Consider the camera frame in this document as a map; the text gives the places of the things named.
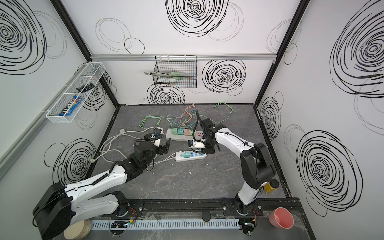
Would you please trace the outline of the large multicolour power strip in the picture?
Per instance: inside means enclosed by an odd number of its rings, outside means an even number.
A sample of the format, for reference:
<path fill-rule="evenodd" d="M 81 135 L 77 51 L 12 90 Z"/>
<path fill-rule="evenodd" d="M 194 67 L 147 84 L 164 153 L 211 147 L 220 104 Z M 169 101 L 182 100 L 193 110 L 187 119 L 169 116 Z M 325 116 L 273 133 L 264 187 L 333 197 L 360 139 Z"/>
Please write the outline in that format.
<path fill-rule="evenodd" d="M 194 138 L 192 136 L 187 136 L 184 134 L 184 131 L 183 129 L 179 129 L 178 128 L 178 134 L 172 134 L 171 133 L 171 129 L 167 129 L 167 132 L 166 132 L 166 139 L 171 139 L 172 141 L 180 141 L 180 142 L 188 142 L 188 140 L 191 140 L 191 139 L 196 139 L 196 140 L 201 140 L 201 141 L 204 141 L 204 138 L 203 138 L 203 132 L 202 131 L 197 131 L 197 134 Z"/>

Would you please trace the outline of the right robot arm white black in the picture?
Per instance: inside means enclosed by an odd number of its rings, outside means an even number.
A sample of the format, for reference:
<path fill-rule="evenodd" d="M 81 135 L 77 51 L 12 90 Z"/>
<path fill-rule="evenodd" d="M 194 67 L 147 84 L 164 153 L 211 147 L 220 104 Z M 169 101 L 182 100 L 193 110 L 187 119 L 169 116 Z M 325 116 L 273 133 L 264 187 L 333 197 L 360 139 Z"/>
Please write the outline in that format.
<path fill-rule="evenodd" d="M 224 146 L 240 159 L 244 184 L 236 194 L 234 204 L 240 215 L 248 214 L 254 207 L 260 188 L 277 173 L 267 147 L 262 143 L 248 142 L 225 125 L 215 125 L 209 118 L 202 120 L 199 116 L 192 137 L 194 142 L 189 147 L 195 153 L 212 155 Z"/>

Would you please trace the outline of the pink charger plug with cable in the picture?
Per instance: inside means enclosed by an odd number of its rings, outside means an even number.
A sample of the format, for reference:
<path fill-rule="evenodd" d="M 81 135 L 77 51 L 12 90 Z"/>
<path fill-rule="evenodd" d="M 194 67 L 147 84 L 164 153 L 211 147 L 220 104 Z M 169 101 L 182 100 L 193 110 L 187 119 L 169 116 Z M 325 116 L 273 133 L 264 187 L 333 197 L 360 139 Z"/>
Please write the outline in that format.
<path fill-rule="evenodd" d="M 195 108 L 195 104 L 186 107 L 180 116 L 179 129 L 183 129 L 184 134 L 187 136 L 191 134 L 192 120 L 195 119 Z"/>

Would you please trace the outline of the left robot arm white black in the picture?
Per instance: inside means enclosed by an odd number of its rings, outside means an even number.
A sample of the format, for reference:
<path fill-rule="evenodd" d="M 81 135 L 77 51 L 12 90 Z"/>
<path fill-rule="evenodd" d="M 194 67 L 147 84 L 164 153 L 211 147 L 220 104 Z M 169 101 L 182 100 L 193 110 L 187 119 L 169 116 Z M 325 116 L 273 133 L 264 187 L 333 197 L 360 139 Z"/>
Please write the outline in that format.
<path fill-rule="evenodd" d="M 135 179 L 154 163 L 156 155 L 167 154 L 171 141 L 167 140 L 162 146 L 161 138 L 163 135 L 136 140 L 134 152 L 127 159 L 113 162 L 110 169 L 101 174 L 69 185 L 49 186 L 33 210 L 33 225 L 41 238 L 50 240 L 77 222 L 110 215 L 127 203 L 118 192 L 100 198 L 95 196 Z"/>

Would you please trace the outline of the teal charger plug with cable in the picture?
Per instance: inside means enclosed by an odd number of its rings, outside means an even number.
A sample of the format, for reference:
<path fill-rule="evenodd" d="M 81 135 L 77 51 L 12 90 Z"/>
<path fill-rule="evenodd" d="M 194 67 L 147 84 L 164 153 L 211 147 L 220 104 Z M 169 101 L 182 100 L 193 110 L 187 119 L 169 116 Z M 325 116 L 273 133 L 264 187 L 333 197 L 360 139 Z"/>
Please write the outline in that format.
<path fill-rule="evenodd" d="M 196 111 L 193 109 L 185 110 L 179 117 L 168 115 L 166 119 L 174 135 L 190 136 L 197 122 Z"/>

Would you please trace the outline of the small blue white power strip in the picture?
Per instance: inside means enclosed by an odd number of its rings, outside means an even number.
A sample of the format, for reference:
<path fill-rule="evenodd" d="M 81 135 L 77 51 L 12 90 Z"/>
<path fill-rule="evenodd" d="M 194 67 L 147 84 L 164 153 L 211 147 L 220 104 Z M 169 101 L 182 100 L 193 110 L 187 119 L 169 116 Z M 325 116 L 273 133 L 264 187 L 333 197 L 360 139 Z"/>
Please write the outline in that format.
<path fill-rule="evenodd" d="M 205 159 L 206 156 L 207 156 L 207 154 L 201 154 L 201 153 L 191 152 L 191 157 L 190 157 L 190 158 L 181 160 L 181 161 L 179 161 L 179 162 L 192 161 L 192 160 L 201 160 L 201 159 Z"/>

